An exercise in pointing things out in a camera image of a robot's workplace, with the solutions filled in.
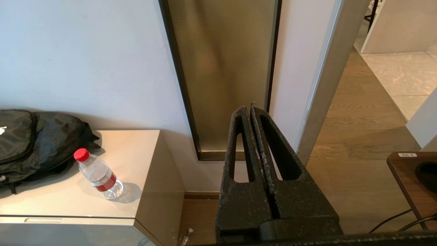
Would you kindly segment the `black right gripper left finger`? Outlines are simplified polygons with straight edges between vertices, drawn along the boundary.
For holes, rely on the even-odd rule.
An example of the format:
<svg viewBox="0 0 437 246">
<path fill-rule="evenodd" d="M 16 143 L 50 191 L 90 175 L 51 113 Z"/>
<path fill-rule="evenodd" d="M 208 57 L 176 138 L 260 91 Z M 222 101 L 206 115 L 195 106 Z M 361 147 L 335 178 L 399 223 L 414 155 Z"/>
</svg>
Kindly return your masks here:
<svg viewBox="0 0 437 246">
<path fill-rule="evenodd" d="M 261 140 L 256 111 L 255 106 L 242 106 L 231 116 L 215 220 L 217 241 L 281 240 L 279 211 L 268 182 L 268 171 L 275 168 L 270 148 Z M 235 180 L 238 136 L 242 137 L 246 183 Z"/>
</svg>

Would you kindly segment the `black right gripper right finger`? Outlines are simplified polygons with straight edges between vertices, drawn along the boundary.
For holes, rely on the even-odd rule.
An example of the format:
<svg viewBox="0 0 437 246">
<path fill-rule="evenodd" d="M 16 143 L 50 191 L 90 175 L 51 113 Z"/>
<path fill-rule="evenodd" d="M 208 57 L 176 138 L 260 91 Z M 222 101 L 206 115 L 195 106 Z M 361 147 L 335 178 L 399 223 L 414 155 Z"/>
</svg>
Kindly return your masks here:
<svg viewBox="0 0 437 246">
<path fill-rule="evenodd" d="M 272 219 L 259 226 L 262 240 L 343 235 L 337 212 L 312 179 L 271 116 L 250 108 Z"/>
</svg>

